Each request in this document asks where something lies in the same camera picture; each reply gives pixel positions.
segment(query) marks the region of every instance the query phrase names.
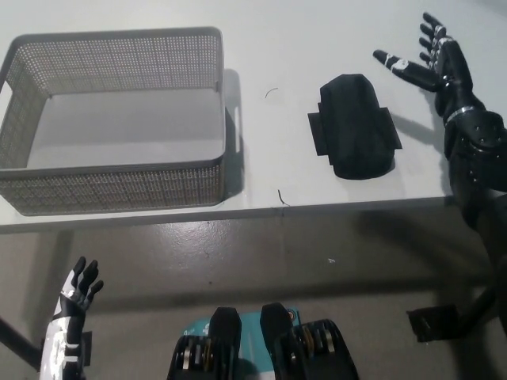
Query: robot finger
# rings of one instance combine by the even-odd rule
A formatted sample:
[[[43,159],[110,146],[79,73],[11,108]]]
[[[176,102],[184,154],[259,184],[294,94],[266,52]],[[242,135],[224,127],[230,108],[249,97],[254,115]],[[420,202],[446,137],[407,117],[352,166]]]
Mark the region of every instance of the robot finger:
[[[429,55],[427,55],[425,53],[420,53],[419,58],[422,59],[427,65],[429,65],[429,61],[431,60]]]
[[[98,293],[99,291],[101,291],[103,287],[104,287],[104,281],[100,280],[100,281],[97,281],[90,288],[90,290],[88,291],[88,295],[86,296],[86,299],[84,301],[84,305],[83,305],[85,310],[88,310],[88,308],[90,307],[90,305],[93,301],[93,297],[95,297],[95,294]]]
[[[431,29],[426,24],[421,24],[419,28],[421,29],[421,32],[423,32],[426,36],[428,36],[430,40],[433,40],[433,38],[435,37],[435,35],[433,34],[433,29]]]
[[[424,19],[424,21],[426,21],[428,24],[430,24],[433,29],[435,29],[437,26],[442,26],[442,23],[440,21],[438,21],[435,17],[433,17],[431,14],[429,14],[428,12],[424,12],[422,14],[422,18]]]
[[[421,44],[422,47],[426,48],[426,50],[428,50],[428,52],[431,52],[431,42],[429,42],[426,38],[420,38],[419,39],[419,44]]]
[[[79,282],[78,289],[82,295],[88,294],[88,288],[98,277],[98,262],[93,260],[88,268],[82,273],[82,279]]]
[[[86,258],[83,256],[79,257],[79,260],[74,266],[74,269],[72,269],[74,276],[72,277],[71,285],[74,287],[74,289],[78,287],[79,275],[81,275],[82,271],[85,269],[85,266],[86,266]]]

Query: gray plastic basket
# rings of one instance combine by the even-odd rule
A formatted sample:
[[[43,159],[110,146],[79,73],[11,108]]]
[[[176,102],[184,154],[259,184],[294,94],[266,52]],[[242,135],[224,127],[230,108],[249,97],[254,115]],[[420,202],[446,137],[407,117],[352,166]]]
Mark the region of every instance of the gray plastic basket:
[[[23,215],[223,200],[218,29],[21,36],[0,83],[0,195]]]

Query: mesh basket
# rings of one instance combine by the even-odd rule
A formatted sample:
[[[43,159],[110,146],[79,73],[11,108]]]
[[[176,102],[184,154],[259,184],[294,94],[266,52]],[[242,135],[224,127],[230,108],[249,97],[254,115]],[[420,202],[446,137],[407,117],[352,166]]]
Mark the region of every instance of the mesh basket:
[[[219,99],[219,130],[225,139],[219,30],[22,36],[7,53],[0,81],[13,92],[0,130],[0,195],[23,215],[204,206],[223,200],[224,152],[206,159],[127,165],[29,164],[41,116],[54,96],[161,90],[177,91],[177,97],[180,90],[212,91]],[[65,127],[71,131],[73,125]]]

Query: black metal bracket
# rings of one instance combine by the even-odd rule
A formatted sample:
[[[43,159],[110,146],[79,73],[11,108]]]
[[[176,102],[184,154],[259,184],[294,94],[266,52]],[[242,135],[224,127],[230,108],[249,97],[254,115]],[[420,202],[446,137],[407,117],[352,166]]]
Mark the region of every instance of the black metal bracket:
[[[479,323],[496,299],[495,286],[489,285],[470,309],[461,315],[456,305],[428,307],[407,314],[418,342],[459,339]]]

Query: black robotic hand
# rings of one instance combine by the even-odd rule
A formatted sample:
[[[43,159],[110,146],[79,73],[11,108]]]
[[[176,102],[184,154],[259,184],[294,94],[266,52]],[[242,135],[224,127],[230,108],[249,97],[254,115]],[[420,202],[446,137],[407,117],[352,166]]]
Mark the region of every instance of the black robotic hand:
[[[86,266],[81,257],[65,281],[53,318],[48,325],[40,364],[40,380],[81,380],[83,374],[82,330],[86,311],[94,295],[104,286],[98,277],[98,264]]]
[[[425,49],[419,56],[425,66],[382,50],[375,50],[373,56],[397,77],[436,93],[436,112],[445,124],[460,113],[484,109],[472,93],[472,78],[458,43],[447,35],[447,29],[435,17],[424,13],[423,18],[425,23],[421,24],[421,31],[428,38],[419,39]]]

